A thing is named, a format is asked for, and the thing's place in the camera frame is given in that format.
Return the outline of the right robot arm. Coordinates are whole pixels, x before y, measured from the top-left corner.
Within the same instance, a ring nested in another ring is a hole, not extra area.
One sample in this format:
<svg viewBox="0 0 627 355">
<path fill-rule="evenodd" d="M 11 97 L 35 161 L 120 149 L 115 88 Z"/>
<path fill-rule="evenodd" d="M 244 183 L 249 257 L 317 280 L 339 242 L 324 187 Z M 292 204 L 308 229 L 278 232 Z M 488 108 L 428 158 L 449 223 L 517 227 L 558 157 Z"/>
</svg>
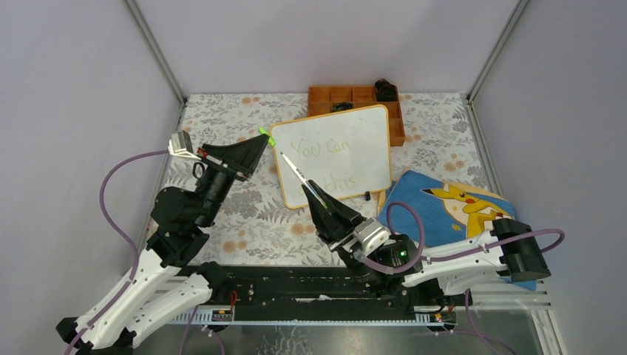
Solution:
<svg viewBox="0 0 627 355">
<path fill-rule="evenodd" d="M 403 201 L 386 208 L 387 225 L 325 192 L 313 180 L 302 185 L 316 233 L 344 264 L 366 283 L 400 278 L 412 288 L 424 284 L 424 295 L 441 305 L 491 277 L 509 277 L 515 283 L 550 276 L 544 253 L 564 239 L 560 229 L 533 231 L 509 218 L 494 221 L 465 241 L 428 248 L 421 215 Z"/>
</svg>

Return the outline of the white green whiteboard marker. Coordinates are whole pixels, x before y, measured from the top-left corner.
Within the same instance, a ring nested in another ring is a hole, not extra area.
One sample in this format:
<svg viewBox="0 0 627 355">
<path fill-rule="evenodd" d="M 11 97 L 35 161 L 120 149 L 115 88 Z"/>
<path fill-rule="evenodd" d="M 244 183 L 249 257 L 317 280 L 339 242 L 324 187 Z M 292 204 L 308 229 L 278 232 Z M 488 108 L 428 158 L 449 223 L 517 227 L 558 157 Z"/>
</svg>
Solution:
<svg viewBox="0 0 627 355">
<path fill-rule="evenodd" d="M 277 171 L 283 200 L 287 208 L 298 209 L 305 207 L 305 202 L 298 202 L 297 195 L 306 197 L 308 192 L 324 210 L 330 211 L 331 203 L 322 192 L 314 187 L 314 182 L 308 180 L 295 163 L 284 153 L 279 151 L 282 163 L 277 164 Z"/>
</svg>

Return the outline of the yellow framed whiteboard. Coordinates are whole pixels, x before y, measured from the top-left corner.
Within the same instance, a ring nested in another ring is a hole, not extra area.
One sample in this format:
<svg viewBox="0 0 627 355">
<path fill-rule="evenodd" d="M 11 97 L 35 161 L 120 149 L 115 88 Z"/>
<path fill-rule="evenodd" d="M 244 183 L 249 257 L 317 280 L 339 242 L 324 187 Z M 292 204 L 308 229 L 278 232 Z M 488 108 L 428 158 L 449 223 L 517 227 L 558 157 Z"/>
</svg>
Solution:
<svg viewBox="0 0 627 355">
<path fill-rule="evenodd" d="M 379 192 L 392 183 L 388 111 L 382 105 L 274 124 L 270 135 L 289 209 L 308 204 L 294 168 L 336 199 Z"/>
</svg>

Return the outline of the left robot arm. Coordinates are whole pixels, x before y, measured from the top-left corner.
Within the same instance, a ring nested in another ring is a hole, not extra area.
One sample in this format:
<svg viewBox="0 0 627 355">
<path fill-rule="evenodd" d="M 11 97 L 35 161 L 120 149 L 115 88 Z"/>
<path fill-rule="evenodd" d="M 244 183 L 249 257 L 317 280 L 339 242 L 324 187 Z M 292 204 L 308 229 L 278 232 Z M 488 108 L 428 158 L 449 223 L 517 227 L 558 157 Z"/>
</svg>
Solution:
<svg viewBox="0 0 627 355">
<path fill-rule="evenodd" d="M 185 131 L 170 137 L 167 154 L 193 162 L 196 186 L 191 191 L 170 186 L 158 192 L 150 213 L 157 229 L 143 247 L 132 247 L 130 269 L 86 313 L 57 324 L 67 353 L 131 354 L 184 311 L 229 298 L 231 278 L 216 262 L 203 263 L 182 285 L 160 297 L 155 292 L 204 247 L 209 240 L 206 229 L 213 226 L 234 182 L 253 175 L 268 142 L 261 134 L 231 145 L 194 148 Z"/>
</svg>

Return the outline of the green marker cap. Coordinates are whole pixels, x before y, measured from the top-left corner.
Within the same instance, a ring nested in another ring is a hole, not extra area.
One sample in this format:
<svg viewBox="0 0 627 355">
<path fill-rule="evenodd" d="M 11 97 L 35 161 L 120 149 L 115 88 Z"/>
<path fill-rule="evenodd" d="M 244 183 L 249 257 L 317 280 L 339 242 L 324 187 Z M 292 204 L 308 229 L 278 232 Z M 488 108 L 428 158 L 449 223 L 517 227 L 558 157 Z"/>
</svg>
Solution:
<svg viewBox="0 0 627 355">
<path fill-rule="evenodd" d="M 259 133 L 268 137 L 268 144 L 270 145 L 270 147 L 276 146 L 276 141 L 274 140 L 274 138 L 271 136 L 270 132 L 266 128 L 260 127 Z"/>
</svg>

